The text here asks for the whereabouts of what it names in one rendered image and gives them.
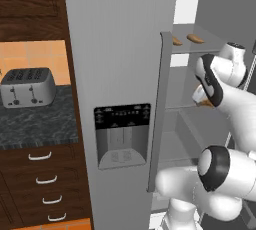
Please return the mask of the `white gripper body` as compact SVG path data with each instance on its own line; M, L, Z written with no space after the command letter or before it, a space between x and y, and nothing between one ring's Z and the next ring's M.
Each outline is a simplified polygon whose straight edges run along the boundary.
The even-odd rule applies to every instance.
M199 103L203 100L207 100L207 96L202 85L199 85L192 95L192 99L195 103Z

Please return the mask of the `brown chicken drumstick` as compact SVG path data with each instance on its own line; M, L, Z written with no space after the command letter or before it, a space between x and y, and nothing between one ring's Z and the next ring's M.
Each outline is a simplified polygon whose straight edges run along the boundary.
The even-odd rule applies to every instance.
M203 100L203 101L201 101L199 103L196 103L196 104L197 104L197 106L207 106L207 107L211 107L211 108L214 107L214 105L208 99Z

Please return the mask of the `grey fridge door with dispenser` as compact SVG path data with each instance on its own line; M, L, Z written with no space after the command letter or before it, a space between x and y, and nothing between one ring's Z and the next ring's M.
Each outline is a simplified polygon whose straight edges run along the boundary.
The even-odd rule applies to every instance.
M95 230L148 230L161 32L176 0L65 0Z

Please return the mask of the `grey open fridge body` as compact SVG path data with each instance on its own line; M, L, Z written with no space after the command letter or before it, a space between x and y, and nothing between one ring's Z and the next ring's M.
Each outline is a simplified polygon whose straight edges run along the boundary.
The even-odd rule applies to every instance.
M199 0L196 24L227 42L245 47L244 63L250 73L256 71L252 48L256 40L256 0ZM206 53L171 55L171 67L189 67L194 72L196 60ZM157 172L172 167L194 166L200 152L209 145L232 142L229 126L217 110L205 106L167 109Z

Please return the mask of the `dark wood drawer front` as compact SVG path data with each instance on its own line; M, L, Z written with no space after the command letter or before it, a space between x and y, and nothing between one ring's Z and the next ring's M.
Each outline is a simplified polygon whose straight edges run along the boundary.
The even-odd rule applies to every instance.
M49 222L47 217L61 217L64 213L67 213L66 219L59 222ZM22 221L25 226L35 226L50 223L60 223L67 220L76 220L86 217L86 211L81 206L68 206L57 207L53 209L49 208L33 208L31 210L23 210L20 212Z
M30 161L28 155L44 156L49 152L52 156L48 160ZM58 165L64 162L73 162L79 157L79 147L77 144L64 144L56 146L43 146L34 148L24 148L15 150L0 151L0 169L8 170L30 166L50 166Z
M83 194L77 187L35 188L32 190L18 190L11 192L14 202L19 209L50 208L58 205L71 205L80 202ZM42 198L55 200L62 195L62 201L57 204L44 205Z
M52 184L38 185L35 179L48 180L58 176L57 181ZM62 186L77 183L80 180L79 171L72 167L59 167L54 169L23 168L15 170L5 170L3 172L7 186L12 191L29 190L36 187Z

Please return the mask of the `silver four-slot toaster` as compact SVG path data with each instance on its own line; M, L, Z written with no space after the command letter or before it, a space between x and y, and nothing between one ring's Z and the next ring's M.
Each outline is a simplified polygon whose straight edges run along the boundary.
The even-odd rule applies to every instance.
M0 83L0 95L5 108L47 106L55 99L56 85L47 67L11 69Z

